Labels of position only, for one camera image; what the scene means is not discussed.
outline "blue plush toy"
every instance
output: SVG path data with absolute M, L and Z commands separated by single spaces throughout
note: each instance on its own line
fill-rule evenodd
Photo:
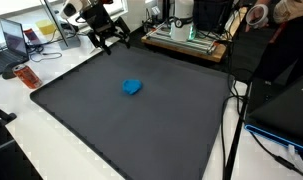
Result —
M 142 83 L 139 80 L 128 79 L 123 81 L 122 90 L 130 95 L 135 94 L 142 88 Z

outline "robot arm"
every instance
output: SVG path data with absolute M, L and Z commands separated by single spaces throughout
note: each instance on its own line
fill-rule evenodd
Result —
M 91 27 L 87 35 L 93 45 L 96 48 L 104 49 L 110 55 L 111 51 L 105 45 L 105 40 L 110 37 L 118 37 L 126 44 L 127 48 L 130 47 L 128 42 L 130 29 L 121 17 L 113 22 L 103 6 L 103 4 L 112 3 L 113 0 L 67 0 L 62 7 L 60 16 L 63 19 L 68 19 L 79 13 L 78 18 L 84 19 Z

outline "hand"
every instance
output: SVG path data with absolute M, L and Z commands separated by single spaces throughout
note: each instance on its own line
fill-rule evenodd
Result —
M 264 14 L 264 10 L 263 10 L 262 7 L 254 7 L 253 6 L 252 8 L 254 8 L 254 9 L 252 9 L 252 11 L 251 11 L 251 13 L 249 15 L 250 16 L 249 17 L 250 23 L 254 23 L 254 22 L 259 21 L 262 18 L 263 14 Z M 259 28 L 266 27 L 266 26 L 268 26 L 267 23 L 263 24 Z M 249 32 L 249 31 L 250 31 L 250 26 L 247 24 L 246 28 L 245 28 L 245 32 Z

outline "black mat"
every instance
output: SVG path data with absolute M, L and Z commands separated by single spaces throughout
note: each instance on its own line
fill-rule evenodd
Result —
M 227 75 L 136 48 L 111 51 L 31 99 L 127 179 L 200 179 L 229 95 Z M 143 88 L 127 95 L 125 79 L 139 79 Z

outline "person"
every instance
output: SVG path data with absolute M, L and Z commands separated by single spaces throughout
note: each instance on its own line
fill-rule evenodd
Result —
M 269 5 L 270 0 L 258 0 L 256 4 Z M 254 18 L 261 17 L 261 11 L 255 10 Z M 282 31 L 274 41 L 268 43 L 261 61 L 253 73 L 253 78 L 273 82 L 282 72 L 295 63 L 286 85 L 303 76 L 303 16 L 282 24 Z

